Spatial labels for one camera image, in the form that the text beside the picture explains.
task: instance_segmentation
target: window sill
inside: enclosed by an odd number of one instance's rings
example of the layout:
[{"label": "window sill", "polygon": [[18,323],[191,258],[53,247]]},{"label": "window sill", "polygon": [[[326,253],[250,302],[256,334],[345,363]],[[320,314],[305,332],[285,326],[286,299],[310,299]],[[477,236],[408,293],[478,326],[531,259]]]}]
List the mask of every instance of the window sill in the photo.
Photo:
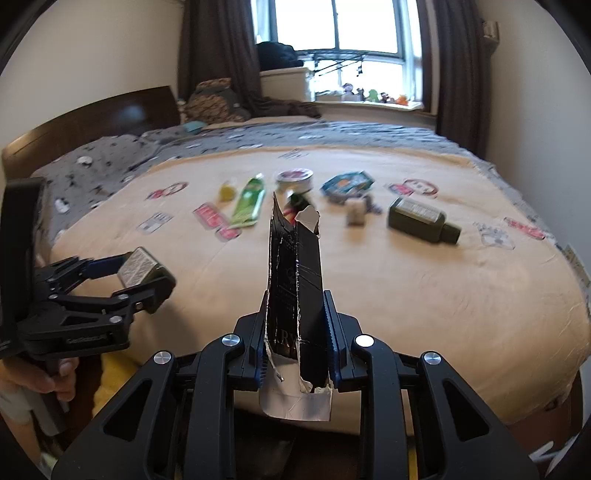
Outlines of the window sill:
[{"label": "window sill", "polygon": [[376,103],[376,102],[331,102],[315,100],[314,103],[326,106],[343,106],[343,107],[355,107],[355,108],[369,108],[369,109],[382,109],[398,112],[415,112],[424,109],[421,102],[410,102],[408,105],[398,105],[396,103]]}]

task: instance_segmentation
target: bed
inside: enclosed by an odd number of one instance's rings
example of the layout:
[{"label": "bed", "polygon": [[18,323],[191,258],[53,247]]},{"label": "bed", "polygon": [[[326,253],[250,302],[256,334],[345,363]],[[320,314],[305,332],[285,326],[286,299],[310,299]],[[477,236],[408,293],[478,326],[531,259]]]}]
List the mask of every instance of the bed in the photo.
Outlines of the bed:
[{"label": "bed", "polygon": [[[99,139],[35,173],[53,188],[51,260],[145,246],[178,286],[157,314],[138,316],[127,354],[144,362],[160,349],[199,350],[258,310],[267,285],[273,176],[292,167],[315,172],[324,288],[365,332],[402,353],[441,352],[506,423],[566,397],[589,353],[576,276],[543,221],[493,165],[427,129],[276,118],[214,125],[197,135],[176,126]],[[459,245],[433,246],[390,231],[384,215],[347,228],[343,208],[327,203],[318,187],[351,170],[375,178],[372,192],[384,209],[409,179],[435,186],[436,194],[413,195],[462,227]],[[231,215],[234,203],[216,203],[219,186],[231,177],[243,185],[259,172],[269,193],[261,220],[220,241],[194,210],[209,202]],[[161,193],[169,187],[171,194]],[[159,213],[169,221],[146,235],[139,227]],[[118,288],[113,278],[77,292]],[[236,400],[259,411],[256,396]],[[331,422],[314,427],[358,431],[358,404],[356,394],[336,395]]]}]

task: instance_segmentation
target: window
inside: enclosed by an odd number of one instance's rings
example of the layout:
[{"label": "window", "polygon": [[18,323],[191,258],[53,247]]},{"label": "window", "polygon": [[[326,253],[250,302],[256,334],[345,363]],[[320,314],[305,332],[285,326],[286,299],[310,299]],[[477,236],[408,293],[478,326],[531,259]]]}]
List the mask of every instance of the window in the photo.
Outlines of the window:
[{"label": "window", "polygon": [[422,98],[417,0],[251,0],[256,41],[294,47],[314,90],[359,88]]}]

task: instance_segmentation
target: wooden headboard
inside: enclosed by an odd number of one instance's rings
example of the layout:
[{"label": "wooden headboard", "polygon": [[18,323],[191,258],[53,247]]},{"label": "wooden headboard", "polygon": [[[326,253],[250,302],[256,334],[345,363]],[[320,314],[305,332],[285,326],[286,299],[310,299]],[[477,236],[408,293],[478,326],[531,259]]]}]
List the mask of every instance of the wooden headboard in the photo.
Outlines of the wooden headboard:
[{"label": "wooden headboard", "polygon": [[180,123],[169,87],[124,93],[91,103],[34,128],[2,150],[6,178],[29,177],[36,169],[81,145],[110,135],[141,135]]}]

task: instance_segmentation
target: finger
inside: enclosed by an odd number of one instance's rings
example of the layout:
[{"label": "finger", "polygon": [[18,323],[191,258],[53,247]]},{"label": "finger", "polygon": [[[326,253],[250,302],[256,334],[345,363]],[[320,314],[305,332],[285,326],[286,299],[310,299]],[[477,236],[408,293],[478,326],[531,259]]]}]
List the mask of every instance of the finger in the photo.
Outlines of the finger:
[{"label": "finger", "polygon": [[67,377],[53,377],[53,381],[56,384],[55,391],[56,392],[69,392],[74,390],[74,386],[76,385],[76,373],[72,372]]},{"label": "finger", "polygon": [[72,401],[76,396],[76,389],[70,390],[68,392],[58,392],[56,393],[56,397],[59,401]]},{"label": "finger", "polygon": [[59,372],[62,377],[71,374],[77,367],[80,361],[76,358],[64,358],[60,360]]},{"label": "finger", "polygon": [[56,387],[56,383],[46,372],[22,358],[13,356],[4,359],[3,362],[7,379],[16,385],[38,393],[49,393]]}]

